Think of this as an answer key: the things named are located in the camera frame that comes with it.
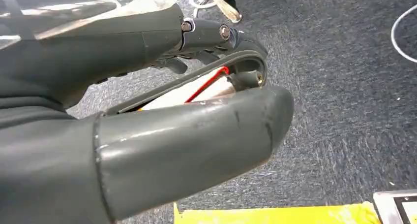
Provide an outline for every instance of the robotic finger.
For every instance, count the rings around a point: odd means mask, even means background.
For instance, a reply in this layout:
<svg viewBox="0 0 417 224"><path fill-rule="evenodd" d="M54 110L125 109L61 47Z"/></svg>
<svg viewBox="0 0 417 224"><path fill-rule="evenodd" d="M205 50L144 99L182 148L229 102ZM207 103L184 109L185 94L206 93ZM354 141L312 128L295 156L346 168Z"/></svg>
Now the robotic finger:
<svg viewBox="0 0 417 224"><path fill-rule="evenodd" d="M114 223L262 164L289 129L282 87L137 112L220 66L264 83L268 53L245 33L152 0L0 1L0 223ZM183 73L178 57L207 65L107 112L65 111L109 77Z"/></svg>

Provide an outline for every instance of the gray carpet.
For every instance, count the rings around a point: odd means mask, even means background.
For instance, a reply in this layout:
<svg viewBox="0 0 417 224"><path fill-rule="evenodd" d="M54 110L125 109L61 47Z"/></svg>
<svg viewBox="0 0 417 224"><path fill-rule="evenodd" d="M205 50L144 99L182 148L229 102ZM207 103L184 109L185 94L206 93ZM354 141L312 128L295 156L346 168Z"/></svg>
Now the gray carpet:
<svg viewBox="0 0 417 224"><path fill-rule="evenodd" d="M236 26L269 48L269 84L294 94L293 126L268 164L180 200L180 208L345 204L417 188L417 64L389 39L395 19L417 0L237 1L243 20ZM225 20L216 9L201 17ZM417 23L408 29L417 35ZM149 69L92 86L70 113L89 115L173 77ZM171 222L171 205L125 221Z"/></svg>

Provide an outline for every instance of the yellow tape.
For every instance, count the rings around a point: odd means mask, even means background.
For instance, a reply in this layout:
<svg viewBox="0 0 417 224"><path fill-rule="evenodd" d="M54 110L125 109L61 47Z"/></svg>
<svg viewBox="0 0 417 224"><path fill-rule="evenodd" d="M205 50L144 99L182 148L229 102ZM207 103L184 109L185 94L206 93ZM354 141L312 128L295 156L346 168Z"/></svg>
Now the yellow tape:
<svg viewBox="0 0 417 224"><path fill-rule="evenodd" d="M174 203L174 224L380 224L369 202L343 206L187 210Z"/></svg>

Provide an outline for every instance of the white cable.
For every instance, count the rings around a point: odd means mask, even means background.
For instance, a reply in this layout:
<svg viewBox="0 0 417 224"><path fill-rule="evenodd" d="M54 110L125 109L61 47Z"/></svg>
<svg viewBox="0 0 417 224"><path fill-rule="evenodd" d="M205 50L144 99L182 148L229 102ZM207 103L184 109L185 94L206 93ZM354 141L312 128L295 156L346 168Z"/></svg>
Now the white cable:
<svg viewBox="0 0 417 224"><path fill-rule="evenodd" d="M394 25L392 26L391 29L391 42L394 45L394 48L397 50L397 52L399 54L401 54L403 57L405 57L406 59L417 63L417 59L410 57L409 55L407 55L406 53L404 53L400 47L398 47L397 41L395 40L395 30L398 27L398 23L400 23L400 21L402 19L404 19L404 17L406 17L407 15L409 15L411 12L413 12L414 10L417 9L417 5L413 6L412 8L408 9L406 12L404 12L400 17L398 17L398 19L395 21Z"/></svg>
<svg viewBox="0 0 417 224"><path fill-rule="evenodd" d="M190 2L190 4L193 7L197 8L197 9L206 9L206 8L211 8L211 7L216 6L216 4L214 2L210 2L210 3L204 4L204 5L200 5L200 4L196 4L194 0L188 0L188 1Z"/></svg>

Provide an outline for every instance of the metal bolt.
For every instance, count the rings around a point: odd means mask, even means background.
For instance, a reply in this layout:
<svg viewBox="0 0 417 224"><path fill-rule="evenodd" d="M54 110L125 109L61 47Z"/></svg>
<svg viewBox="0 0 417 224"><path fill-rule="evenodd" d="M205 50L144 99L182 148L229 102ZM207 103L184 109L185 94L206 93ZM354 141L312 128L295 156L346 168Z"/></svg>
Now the metal bolt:
<svg viewBox="0 0 417 224"><path fill-rule="evenodd" d="M193 29L192 25L189 22L183 22L181 24L181 30L184 32L191 31Z"/></svg>
<svg viewBox="0 0 417 224"><path fill-rule="evenodd" d="M261 85L264 82L264 78L260 72L257 72L258 84Z"/></svg>
<svg viewBox="0 0 417 224"><path fill-rule="evenodd" d="M228 40L230 37L230 29L228 26L226 25L222 25L220 27L220 36L224 39L224 40Z"/></svg>

